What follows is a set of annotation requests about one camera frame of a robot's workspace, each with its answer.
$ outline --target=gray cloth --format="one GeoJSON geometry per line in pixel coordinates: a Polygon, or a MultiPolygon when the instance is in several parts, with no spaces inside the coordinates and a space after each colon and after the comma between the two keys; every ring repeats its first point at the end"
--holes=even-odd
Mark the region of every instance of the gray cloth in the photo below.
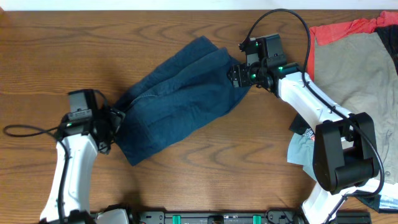
{"type": "Polygon", "coordinates": [[[398,76],[378,34],[316,44],[314,82],[342,107],[372,117],[386,182],[398,182],[398,76]]]}

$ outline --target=red fabric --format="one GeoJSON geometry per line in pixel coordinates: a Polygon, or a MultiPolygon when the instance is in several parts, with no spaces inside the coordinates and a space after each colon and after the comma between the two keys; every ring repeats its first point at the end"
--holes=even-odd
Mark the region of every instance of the red fabric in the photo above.
{"type": "Polygon", "coordinates": [[[307,72],[314,78],[315,65],[315,38],[318,45],[328,45],[351,34],[373,33],[377,27],[386,27],[398,24],[398,12],[382,11],[376,19],[357,19],[353,22],[342,22],[326,26],[311,27],[311,49],[308,58],[307,72]]]}

